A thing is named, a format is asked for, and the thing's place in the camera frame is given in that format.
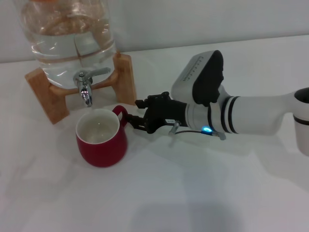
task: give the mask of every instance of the cable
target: cable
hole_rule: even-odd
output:
[[[187,133],[187,132],[191,132],[191,133],[200,133],[201,134],[201,131],[200,130],[182,130],[182,131],[179,131],[179,132],[176,132],[175,134],[180,134],[180,133]]]

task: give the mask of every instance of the blue led light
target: blue led light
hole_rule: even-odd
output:
[[[209,132],[209,133],[212,132],[212,129],[210,129],[209,127],[203,127],[202,130],[205,131],[205,132]]]

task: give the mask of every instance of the water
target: water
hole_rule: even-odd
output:
[[[107,15],[100,2],[90,6],[79,1],[57,8],[29,2],[23,9],[22,24],[32,52],[56,86],[76,88],[73,77],[80,70],[111,69],[108,74],[94,77],[93,84],[114,71],[112,57],[116,49]]]
[[[91,144],[103,143],[114,137],[117,128],[118,125],[115,122],[108,121],[98,116],[81,126],[79,136],[81,139]]]

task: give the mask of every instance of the metal spigot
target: metal spigot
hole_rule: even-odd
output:
[[[91,85],[93,83],[92,77],[108,74],[110,72],[111,72],[110,68],[103,68],[90,72],[80,71],[76,73],[73,80],[75,85],[78,87],[79,94],[82,96],[86,107],[92,106],[92,89],[91,89]]]

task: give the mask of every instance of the white wall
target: white wall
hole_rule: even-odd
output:
[[[109,0],[122,51],[309,34],[308,0]],[[0,0],[0,62],[31,59],[11,0]]]

